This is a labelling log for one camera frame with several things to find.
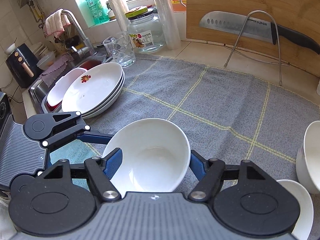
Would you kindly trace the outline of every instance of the cutting board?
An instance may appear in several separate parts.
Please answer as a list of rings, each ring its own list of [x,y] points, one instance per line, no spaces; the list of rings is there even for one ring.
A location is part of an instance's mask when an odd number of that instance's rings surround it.
[[[313,38],[320,44],[320,0],[188,0],[187,38],[234,45],[237,35],[199,27],[201,18],[211,11],[248,15],[263,10],[276,22]],[[252,17],[271,21],[264,14]],[[239,47],[278,57],[277,45],[241,37]],[[280,37],[281,58],[320,77],[320,55]]]

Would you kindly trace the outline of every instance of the knife handle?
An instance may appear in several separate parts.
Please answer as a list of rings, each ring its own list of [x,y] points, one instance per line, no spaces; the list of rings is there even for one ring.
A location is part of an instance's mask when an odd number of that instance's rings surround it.
[[[312,38],[304,35],[303,33],[283,27],[279,24],[278,24],[278,32],[279,32],[279,36],[285,37],[286,39],[293,42],[294,44],[311,49],[314,52],[316,52],[316,54],[320,54],[319,44],[316,41],[314,41]],[[277,32],[276,32],[276,26],[273,22],[271,22],[271,34],[272,34],[273,44],[275,45],[277,41]]]

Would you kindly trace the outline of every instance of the chrome faucet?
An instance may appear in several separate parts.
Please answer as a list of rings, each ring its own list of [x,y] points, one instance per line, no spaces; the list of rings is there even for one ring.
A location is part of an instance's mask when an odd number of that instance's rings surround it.
[[[83,58],[85,54],[89,54],[90,56],[94,55],[97,53],[97,51],[94,49],[90,39],[84,34],[82,28],[80,27],[77,19],[75,18],[75,16],[73,15],[72,12],[68,11],[68,10],[63,10],[61,12],[61,14],[65,14],[67,15],[67,17],[69,18],[69,20],[73,23],[74,27],[76,28],[76,30],[78,31],[83,43],[84,43],[84,47],[81,49],[76,49],[76,48],[72,48],[76,53],[78,53],[78,55]]]

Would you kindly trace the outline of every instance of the black air fryer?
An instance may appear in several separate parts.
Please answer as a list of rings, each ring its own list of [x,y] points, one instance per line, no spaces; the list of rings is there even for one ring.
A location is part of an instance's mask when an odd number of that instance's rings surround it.
[[[26,44],[15,49],[6,60],[14,79],[21,88],[29,87],[43,72],[37,67],[37,57]]]

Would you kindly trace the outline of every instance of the black appliance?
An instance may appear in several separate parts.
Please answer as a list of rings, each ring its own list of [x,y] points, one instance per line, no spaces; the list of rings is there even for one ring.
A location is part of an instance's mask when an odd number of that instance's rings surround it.
[[[26,44],[16,48],[6,60],[14,79],[21,88],[29,87],[43,72],[37,67],[37,57]]]
[[[50,152],[75,139],[107,144],[112,135],[91,130],[79,112],[38,114],[24,125],[8,120],[1,133],[0,190],[10,191],[12,240],[193,239],[295,240],[298,201],[249,160],[227,165],[191,151],[199,183],[180,192],[120,193],[110,181],[122,150],[104,158],[50,166]],[[71,179],[86,179],[90,192]],[[225,180],[237,179],[222,189]]]

